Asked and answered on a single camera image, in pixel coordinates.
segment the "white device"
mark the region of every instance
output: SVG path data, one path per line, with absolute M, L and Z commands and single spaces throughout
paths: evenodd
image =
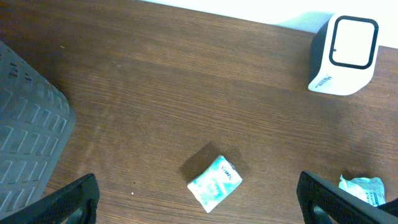
M 332 16 L 311 43 L 308 89 L 346 96 L 368 84 L 376 64 L 378 33 L 373 19 Z

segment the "wood grain surface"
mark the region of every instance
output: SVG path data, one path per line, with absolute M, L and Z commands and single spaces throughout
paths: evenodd
M 98 223 L 302 223 L 302 170 L 398 197 L 396 49 L 340 97 L 307 90 L 311 33 L 127 0 L 0 8 L 0 39 L 77 114 L 45 195 L 94 173 Z M 220 154 L 243 183 L 206 214 L 187 183 Z

